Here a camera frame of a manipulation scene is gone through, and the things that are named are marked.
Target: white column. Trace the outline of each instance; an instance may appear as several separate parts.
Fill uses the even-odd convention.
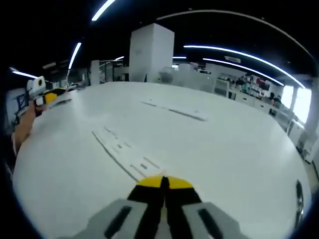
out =
[[[100,84],[100,61],[94,60],[91,62],[90,74],[91,86]]]
[[[132,32],[130,81],[160,82],[158,72],[173,63],[174,32],[151,24]]]
[[[185,63],[179,64],[178,65],[178,69],[179,69],[179,71],[187,71],[187,72],[192,71],[191,65],[190,64],[185,64]]]
[[[314,79],[312,94],[311,94],[311,103],[309,108],[308,119],[305,125],[305,129],[309,132],[315,132],[318,127],[319,121],[319,79]]]
[[[113,65],[108,63],[106,65],[106,82],[113,81]]]
[[[293,98],[291,100],[290,109],[293,110],[295,107],[296,99],[297,99],[298,87],[294,86]]]

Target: white paper strip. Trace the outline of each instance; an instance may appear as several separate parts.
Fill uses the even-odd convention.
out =
[[[127,140],[119,138],[113,130],[100,127],[92,133],[113,160],[135,181],[164,174],[164,168],[158,162]]]
[[[192,118],[194,120],[199,120],[199,121],[208,121],[209,118],[208,116],[204,115],[203,113],[200,113],[196,110],[191,110],[189,108],[185,107],[177,107],[173,105],[165,105],[163,103],[159,103],[153,100],[146,100],[146,101],[141,101],[141,103],[152,106],[152,107],[157,107],[160,109],[164,109],[167,111],[171,111],[173,113]]]

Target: white table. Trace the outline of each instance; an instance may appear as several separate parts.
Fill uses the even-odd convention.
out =
[[[91,130],[107,125],[190,181],[253,239],[281,239],[293,229],[296,181],[311,203],[294,145],[263,112],[191,89],[151,83],[107,83],[70,92],[72,101],[36,119],[17,157],[13,186],[47,238],[71,236],[135,182],[107,156]],[[142,104],[154,102],[208,116],[198,121]]]

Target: ceiling light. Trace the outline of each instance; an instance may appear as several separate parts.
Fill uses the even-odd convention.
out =
[[[9,67],[11,71],[18,71],[16,68]]]
[[[38,78],[37,76],[33,76],[33,75],[30,75],[30,74],[27,74],[27,73],[23,73],[23,72],[19,72],[19,71],[13,71],[12,73],[15,73],[17,75],[21,75],[21,76],[27,76],[27,77],[30,77],[30,78]]]
[[[53,66],[56,66],[56,63],[55,62],[52,62],[50,64],[47,64],[45,66],[42,66],[43,69],[47,69],[47,68],[50,68],[50,67],[53,67]]]
[[[219,61],[219,60],[213,60],[213,59],[208,59],[208,58],[203,58],[203,60],[205,60],[205,61],[214,61],[214,62],[219,62],[219,63],[224,63],[224,64],[228,64],[228,65],[240,67],[240,68],[246,69],[246,70],[248,70],[248,71],[255,72],[255,73],[257,73],[257,74],[259,74],[259,75],[261,75],[261,76],[267,77],[268,79],[270,79],[270,80],[276,82],[277,84],[279,84],[279,85],[281,85],[281,86],[284,86],[284,84],[281,83],[280,81],[277,81],[276,79],[274,79],[274,78],[272,78],[272,77],[270,77],[270,76],[267,76],[267,75],[265,75],[265,74],[263,74],[263,73],[261,73],[261,72],[259,72],[259,71],[255,71],[255,70],[250,69],[250,68],[248,68],[248,67],[244,67],[244,66],[241,66],[241,65],[237,65],[237,64],[234,64],[234,63],[227,62],[227,61]]]
[[[115,60],[118,61],[118,60],[121,60],[121,59],[123,59],[123,58],[124,58],[124,56],[121,56],[121,57],[119,57],[119,58],[116,58]]]
[[[97,21],[97,19],[99,19],[99,17],[104,13],[104,11],[112,4],[114,3],[116,0],[107,0],[103,6],[101,6],[101,8],[96,12],[96,14],[94,15],[94,17],[92,18],[92,21]]]
[[[71,57],[71,61],[70,61],[70,65],[69,65],[69,70],[72,68],[72,64],[73,64],[73,61],[75,59],[75,56],[76,56],[76,53],[78,53],[80,47],[81,47],[82,43],[79,42],[78,44],[76,44],[76,47],[75,47],[75,50],[73,52],[73,55]]]
[[[315,58],[309,53],[309,51],[307,51],[307,49],[302,46],[297,40],[295,40],[292,36],[290,36],[288,33],[286,33],[285,31],[281,30],[280,28],[270,24],[267,21],[264,21],[262,19],[259,19],[257,17],[254,16],[250,16],[250,15],[245,15],[239,12],[234,12],[234,11],[225,11],[225,10],[215,10],[215,9],[203,9],[203,10],[192,10],[192,11],[183,11],[183,12],[178,12],[178,13],[173,13],[170,15],[166,15],[166,16],[161,16],[158,17],[156,20],[162,20],[162,19],[166,19],[166,18],[170,18],[170,17],[174,17],[174,16],[180,16],[180,15],[185,15],[185,14],[193,14],[193,13],[202,13],[202,12],[215,12],[215,13],[225,13],[225,14],[232,14],[232,15],[237,15],[237,16],[242,16],[242,17],[246,17],[249,19],[253,19],[255,21],[261,22],[263,24],[266,24],[270,27],[272,27],[273,29],[279,31],[280,33],[282,33],[283,35],[285,35],[286,37],[288,37],[290,40],[292,40],[295,44],[297,44],[299,47],[301,47],[305,52],[307,52],[308,55],[310,55],[311,58],[313,58],[315,60]]]
[[[300,85],[303,89],[305,89],[306,87],[300,82],[298,81],[295,77],[293,77],[292,75],[290,75],[288,72],[284,71],[283,69],[279,68],[278,66],[275,66],[274,64],[268,62],[268,61],[265,61],[263,59],[260,59],[256,56],[252,56],[252,55],[249,55],[249,54],[246,54],[246,53],[243,53],[243,52],[240,52],[240,51],[234,51],[234,50],[230,50],[230,49],[226,49],[226,48],[221,48],[221,47],[215,47],[215,46],[192,46],[192,45],[187,45],[187,46],[184,46],[185,48],[203,48],[203,49],[212,49],[212,50],[219,50],[219,51],[227,51],[227,52],[231,52],[231,53],[236,53],[236,54],[240,54],[240,55],[243,55],[243,56],[247,56],[247,57],[250,57],[250,58],[253,58],[257,61],[261,61],[273,68],[275,68],[276,70],[284,73],[286,76],[288,76],[290,79],[292,79],[293,81],[295,81],[298,85]]]
[[[109,64],[109,63],[110,63],[109,61],[103,63],[102,65],[100,65],[100,68],[101,68],[102,66],[105,66],[105,65]]]
[[[57,73],[57,72],[59,72],[59,70],[51,71],[50,74],[54,74],[54,73]]]

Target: person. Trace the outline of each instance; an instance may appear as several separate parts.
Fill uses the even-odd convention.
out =
[[[245,82],[245,83],[241,86],[241,91],[244,92],[244,93],[248,93],[248,92],[249,92],[248,82]]]
[[[28,108],[21,117],[19,125],[10,136],[4,136],[3,145],[5,149],[5,164],[8,173],[12,175],[14,171],[16,156],[25,140],[29,137],[37,112],[43,112],[46,107],[35,106],[33,101],[29,101]]]
[[[269,99],[270,99],[270,100],[273,100],[274,97],[275,97],[275,93],[274,93],[274,92],[271,92],[271,93],[270,93],[270,96],[269,96]]]
[[[281,96],[275,97],[274,102],[279,102],[281,104]]]

